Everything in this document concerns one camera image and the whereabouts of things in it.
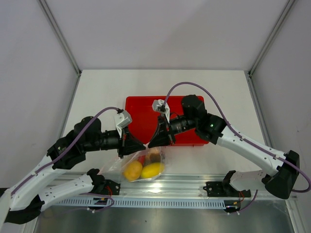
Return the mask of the red chili pepper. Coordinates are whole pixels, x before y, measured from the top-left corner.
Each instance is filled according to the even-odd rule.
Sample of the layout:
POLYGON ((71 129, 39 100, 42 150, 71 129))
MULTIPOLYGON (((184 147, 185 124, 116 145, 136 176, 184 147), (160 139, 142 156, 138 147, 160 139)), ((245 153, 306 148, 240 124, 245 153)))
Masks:
POLYGON ((142 165, 144 165, 144 163, 145 163, 145 155, 140 156, 140 157, 138 158, 138 161, 139 161, 142 165))

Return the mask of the purple sweet potato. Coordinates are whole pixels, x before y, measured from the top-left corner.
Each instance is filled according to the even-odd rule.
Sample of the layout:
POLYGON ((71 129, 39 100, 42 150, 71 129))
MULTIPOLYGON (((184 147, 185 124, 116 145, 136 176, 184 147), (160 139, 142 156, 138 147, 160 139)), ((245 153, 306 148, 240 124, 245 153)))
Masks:
POLYGON ((161 162, 161 149, 149 149, 145 155, 145 162, 148 164, 161 162))

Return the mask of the yellow lemon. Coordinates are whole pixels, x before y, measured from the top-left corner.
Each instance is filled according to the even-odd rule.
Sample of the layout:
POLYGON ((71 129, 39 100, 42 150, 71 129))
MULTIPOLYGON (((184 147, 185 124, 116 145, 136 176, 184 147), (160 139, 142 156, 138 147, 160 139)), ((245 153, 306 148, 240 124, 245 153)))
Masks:
POLYGON ((143 166, 139 161, 132 161, 124 169, 123 175, 127 181, 135 181, 140 177, 142 168, 143 166))
POLYGON ((160 175, 164 171, 164 168, 165 165, 163 163, 152 163, 143 167, 140 176, 142 179, 150 179, 160 175))

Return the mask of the clear pink-dotted zip bag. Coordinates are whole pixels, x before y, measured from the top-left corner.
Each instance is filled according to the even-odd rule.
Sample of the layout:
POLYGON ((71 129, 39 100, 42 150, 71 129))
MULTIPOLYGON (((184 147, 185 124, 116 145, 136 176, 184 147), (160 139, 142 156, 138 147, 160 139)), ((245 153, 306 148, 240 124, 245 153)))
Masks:
POLYGON ((147 148, 106 163, 99 174, 118 183, 154 181, 163 175, 170 159, 163 147, 147 148))

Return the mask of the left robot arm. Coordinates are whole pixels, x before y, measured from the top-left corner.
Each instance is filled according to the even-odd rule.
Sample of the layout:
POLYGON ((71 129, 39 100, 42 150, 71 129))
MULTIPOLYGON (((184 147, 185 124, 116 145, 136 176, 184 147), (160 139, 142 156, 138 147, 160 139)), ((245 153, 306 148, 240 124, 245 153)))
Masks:
POLYGON ((129 132, 127 125, 121 129, 101 131, 101 121, 92 116, 77 123, 65 137, 56 141, 39 164, 11 188, 1 188, 0 194, 10 193, 8 208, 0 211, 2 223, 24 224, 37 218, 50 206, 84 193, 116 195, 115 182, 106 180, 99 169, 92 168, 75 180, 50 186, 57 177, 86 159, 86 153, 117 150, 120 158, 145 150, 145 145, 129 132))

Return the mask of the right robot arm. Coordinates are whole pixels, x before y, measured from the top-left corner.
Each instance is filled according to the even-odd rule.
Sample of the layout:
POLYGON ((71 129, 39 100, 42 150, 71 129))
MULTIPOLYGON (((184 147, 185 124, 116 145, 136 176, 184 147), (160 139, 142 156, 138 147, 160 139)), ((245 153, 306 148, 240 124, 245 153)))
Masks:
POLYGON ((238 191, 263 190, 280 199, 288 199, 298 177, 299 155, 267 147, 234 129, 226 121, 207 112, 196 95, 182 98, 183 115, 170 119, 164 100, 155 100, 152 109, 159 112, 157 129, 149 148, 170 146, 176 135, 194 130, 202 140, 229 149, 260 167, 258 171, 229 171, 222 181, 222 191, 233 196, 238 191))

